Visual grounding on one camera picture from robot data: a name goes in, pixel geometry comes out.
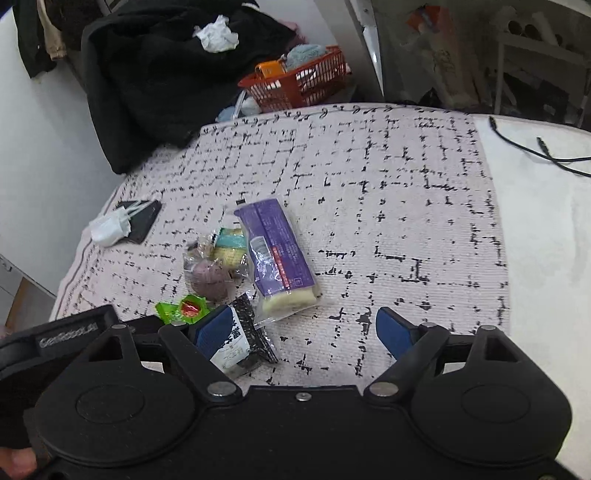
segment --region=black cable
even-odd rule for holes
[[[513,140],[507,138],[506,136],[504,136],[501,132],[498,131],[497,127],[496,127],[496,120],[493,117],[489,117],[488,121],[491,125],[492,130],[494,131],[494,133],[496,133],[499,137],[501,137],[503,140],[505,140],[507,143],[509,143],[510,145],[513,145],[514,147],[519,148],[520,150],[525,150],[526,152],[529,153],[533,153],[534,155],[537,155],[538,157],[542,157],[545,160],[550,160],[550,161],[559,161],[562,163],[572,163],[572,162],[576,162],[576,161],[587,161],[587,160],[591,160],[591,157],[579,157],[579,158],[554,158],[550,155],[545,155],[543,153],[540,152],[536,152],[536,150],[532,150],[530,148],[527,148],[524,145],[520,145],[519,143],[513,142]]]
[[[548,149],[548,146],[545,144],[544,140],[542,140],[540,137],[537,137],[538,139],[538,145],[540,146],[540,148],[542,149],[542,151],[544,152],[543,154],[540,152],[536,152],[535,150],[532,150],[524,145],[520,145],[519,143],[513,142],[513,140],[507,138],[506,136],[504,136],[502,133],[499,132],[497,126],[496,126],[496,121],[493,117],[489,117],[488,118],[489,123],[491,125],[491,128],[493,130],[494,133],[497,134],[497,136],[499,138],[501,138],[502,140],[504,140],[505,142],[507,142],[509,145],[513,145],[514,147],[519,148],[520,150],[532,153],[534,155],[537,155],[538,157],[541,157],[545,160],[549,160],[551,161],[554,165],[556,165],[558,168],[561,168],[562,170],[566,170],[569,171],[571,173],[574,173],[576,175],[581,175],[582,177],[587,177],[591,179],[591,173],[587,173],[585,171],[580,171],[580,170],[575,170],[573,168],[569,168],[566,165],[562,165],[562,163],[571,163],[571,162],[577,162],[577,161],[587,161],[587,160],[591,160],[591,157],[581,157],[581,158],[554,158],[552,157],[552,155],[550,155],[550,150]]]

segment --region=black jacket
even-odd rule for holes
[[[218,15],[238,33],[235,50],[208,53],[198,38]],[[115,173],[162,143],[184,147],[238,95],[256,64],[277,59],[294,32],[240,0],[129,0],[82,38],[92,121]]]

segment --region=green candy wrapper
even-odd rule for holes
[[[209,313],[209,309],[204,298],[187,295],[178,305],[174,303],[157,303],[156,312],[165,324],[175,320],[192,324],[205,317]]]

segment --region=white table surface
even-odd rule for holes
[[[497,116],[499,131],[555,157],[591,155],[591,134]],[[496,189],[505,237],[510,338],[562,389],[573,423],[558,455],[591,478],[591,179],[563,171],[498,138],[488,116],[474,122]],[[591,172],[591,162],[574,165]]]

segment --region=human hand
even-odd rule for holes
[[[37,468],[37,458],[32,448],[13,450],[0,447],[0,469],[12,480],[21,480]]]

